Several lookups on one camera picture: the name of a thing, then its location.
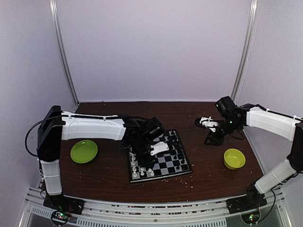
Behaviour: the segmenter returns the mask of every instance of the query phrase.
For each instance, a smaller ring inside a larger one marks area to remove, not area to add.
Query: green plate
[[[71,158],[76,163],[87,163],[97,155],[98,147],[91,140],[82,140],[76,143],[71,149]]]

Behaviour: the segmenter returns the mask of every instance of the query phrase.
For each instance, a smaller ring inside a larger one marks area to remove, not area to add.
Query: bowl
[[[231,170],[237,170],[245,164],[244,154],[237,149],[228,149],[224,153],[224,164]]]
[[[83,164],[94,159],[97,155],[98,146],[91,140],[82,140],[71,149],[71,158],[74,162]]]

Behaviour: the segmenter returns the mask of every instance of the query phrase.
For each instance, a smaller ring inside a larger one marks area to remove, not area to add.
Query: chessboard
[[[138,166],[138,161],[135,160],[135,154],[131,153],[131,151],[128,152],[130,183],[174,177],[193,172],[177,130],[170,130],[168,133],[175,145],[179,146],[180,149],[177,150],[174,145],[169,142],[167,136],[161,135],[157,137],[154,141],[166,142],[169,150],[155,155],[155,164],[152,169]]]

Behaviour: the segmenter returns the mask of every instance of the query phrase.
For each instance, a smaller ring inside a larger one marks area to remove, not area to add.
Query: wooden table
[[[244,194],[246,188],[262,176],[246,138],[235,140],[226,136],[220,147],[204,145],[207,130],[196,127],[194,121],[210,115],[220,119],[214,103],[82,103],[77,113],[156,116],[167,130],[178,130],[193,174],[130,184],[126,151],[118,149],[120,141],[93,139],[99,151],[86,164],[74,163],[70,157],[72,146],[80,140],[62,141],[60,168],[66,195],[118,202],[199,201]],[[225,167],[223,154],[229,148],[244,153],[243,168],[232,171]]]

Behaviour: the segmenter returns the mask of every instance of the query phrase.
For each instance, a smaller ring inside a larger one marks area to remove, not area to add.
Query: vertical metal post
[[[51,5],[51,13],[52,13],[52,17],[53,17],[53,24],[55,26],[55,31],[56,31],[56,35],[57,35],[60,57],[61,57],[61,61],[62,61],[63,69],[64,69],[64,74],[65,74],[73,101],[74,101],[75,105],[78,105],[79,100],[77,98],[75,87],[74,87],[74,84],[71,79],[71,72],[70,72],[70,69],[69,69],[69,66],[67,63],[66,54],[65,54],[65,50],[64,50],[63,39],[62,39],[60,23],[59,23],[59,16],[58,16],[58,11],[57,11],[57,1],[50,0],[50,5]]]
[[[252,38],[253,38],[253,33],[254,33],[255,25],[256,25],[257,10],[258,10],[258,0],[251,0],[250,15],[249,15],[248,23],[247,23],[247,31],[246,31],[246,37],[245,37],[242,57],[241,57],[241,61],[240,61],[240,64],[239,64],[236,81],[235,81],[235,84],[233,86],[232,95],[231,95],[231,98],[232,98],[233,101],[236,101],[235,100],[236,95],[239,91],[239,88],[240,88],[240,85],[241,85],[241,80],[243,78],[245,65],[246,65],[246,62],[247,62],[247,56],[248,56],[248,53],[249,53],[249,50],[250,50],[251,41],[252,41]]]

